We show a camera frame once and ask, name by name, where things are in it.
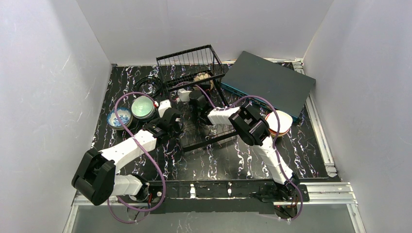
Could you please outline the blue white patterned bowl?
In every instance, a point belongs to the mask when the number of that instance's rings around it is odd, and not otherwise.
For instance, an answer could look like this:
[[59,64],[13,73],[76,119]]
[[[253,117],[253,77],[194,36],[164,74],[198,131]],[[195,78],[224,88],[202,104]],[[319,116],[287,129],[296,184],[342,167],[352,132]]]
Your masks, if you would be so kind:
[[106,122],[109,125],[109,127],[116,131],[124,130],[121,122],[126,127],[129,127],[132,124],[132,121],[133,121],[132,112],[128,108],[125,108],[125,107],[118,107],[117,114],[115,114],[115,111],[112,110],[106,117]]

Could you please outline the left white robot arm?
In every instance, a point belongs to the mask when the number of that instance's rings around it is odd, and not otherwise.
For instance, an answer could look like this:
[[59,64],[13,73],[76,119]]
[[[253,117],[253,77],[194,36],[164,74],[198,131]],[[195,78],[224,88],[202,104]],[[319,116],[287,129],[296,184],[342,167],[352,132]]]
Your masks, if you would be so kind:
[[127,140],[101,151],[85,152],[71,185],[92,204],[100,205],[111,196],[136,196],[146,185],[136,175],[117,175],[131,161],[155,150],[164,141],[180,133],[178,119],[182,113],[174,108],[153,119]]

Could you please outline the black wire dish rack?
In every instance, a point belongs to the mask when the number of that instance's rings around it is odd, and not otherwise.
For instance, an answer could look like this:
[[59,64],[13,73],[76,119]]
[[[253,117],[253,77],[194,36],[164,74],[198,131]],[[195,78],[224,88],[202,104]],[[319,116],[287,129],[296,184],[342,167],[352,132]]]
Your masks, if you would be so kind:
[[[208,96],[218,107],[227,104],[221,81],[228,71],[228,66],[222,64],[211,45],[160,56],[156,58],[156,62],[162,82],[162,94],[169,100],[178,97],[177,90],[180,88],[193,90],[193,86],[198,86],[198,83],[212,80],[214,88],[207,92]],[[202,72],[208,73],[210,78],[195,82],[194,77]],[[184,152],[205,148],[237,135],[231,126],[201,123],[189,104],[181,104],[179,107],[184,113],[182,124],[184,133],[180,140]]]

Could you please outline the green lined ceramic bowl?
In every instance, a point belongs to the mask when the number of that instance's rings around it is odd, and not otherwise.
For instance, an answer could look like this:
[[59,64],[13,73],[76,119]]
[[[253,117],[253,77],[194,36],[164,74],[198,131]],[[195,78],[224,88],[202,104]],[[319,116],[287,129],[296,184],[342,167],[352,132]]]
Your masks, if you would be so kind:
[[132,115],[140,120],[151,118],[155,114],[155,104],[147,96],[140,96],[136,98],[131,106]]

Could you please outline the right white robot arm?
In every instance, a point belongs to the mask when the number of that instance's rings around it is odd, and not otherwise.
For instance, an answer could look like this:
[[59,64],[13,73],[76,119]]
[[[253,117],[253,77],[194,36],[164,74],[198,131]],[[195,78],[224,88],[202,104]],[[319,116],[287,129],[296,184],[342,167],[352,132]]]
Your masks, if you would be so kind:
[[271,136],[269,123],[251,104],[244,103],[237,107],[233,103],[223,108],[216,107],[199,86],[188,94],[183,94],[183,91],[179,90],[178,96],[181,101],[193,106],[201,123],[232,126],[240,139],[262,158],[273,181],[278,185],[276,193],[281,198],[297,198],[303,201],[299,178],[284,162],[275,147],[278,135]]

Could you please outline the orange bowl white inside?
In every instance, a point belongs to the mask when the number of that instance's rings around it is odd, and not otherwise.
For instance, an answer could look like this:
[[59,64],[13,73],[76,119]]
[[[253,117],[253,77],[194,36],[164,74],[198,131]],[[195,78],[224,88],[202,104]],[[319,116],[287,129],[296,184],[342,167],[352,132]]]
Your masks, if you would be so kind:
[[[290,130],[292,123],[293,123],[293,118],[286,114],[285,112],[282,112],[280,110],[276,110],[276,113],[279,117],[280,120],[280,132],[278,132],[278,137],[281,137],[285,134],[288,133],[288,131]],[[269,124],[269,132],[271,134],[272,137],[275,137],[276,133],[277,133],[277,129],[278,129],[278,121],[277,118],[275,116],[274,112],[270,112],[266,117],[265,120],[267,121],[267,123]]]

